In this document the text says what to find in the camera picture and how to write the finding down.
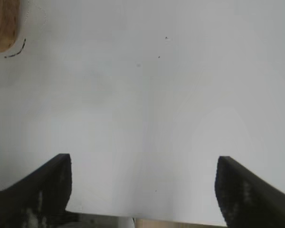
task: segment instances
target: white backdrop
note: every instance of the white backdrop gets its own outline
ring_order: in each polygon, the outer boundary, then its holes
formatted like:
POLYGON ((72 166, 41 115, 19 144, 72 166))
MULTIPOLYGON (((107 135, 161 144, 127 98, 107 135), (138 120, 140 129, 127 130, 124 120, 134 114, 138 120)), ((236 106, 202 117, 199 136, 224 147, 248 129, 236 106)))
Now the white backdrop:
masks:
POLYGON ((22 0, 0 189, 58 153, 71 211, 224 225, 220 155, 285 192, 285 0, 22 0))

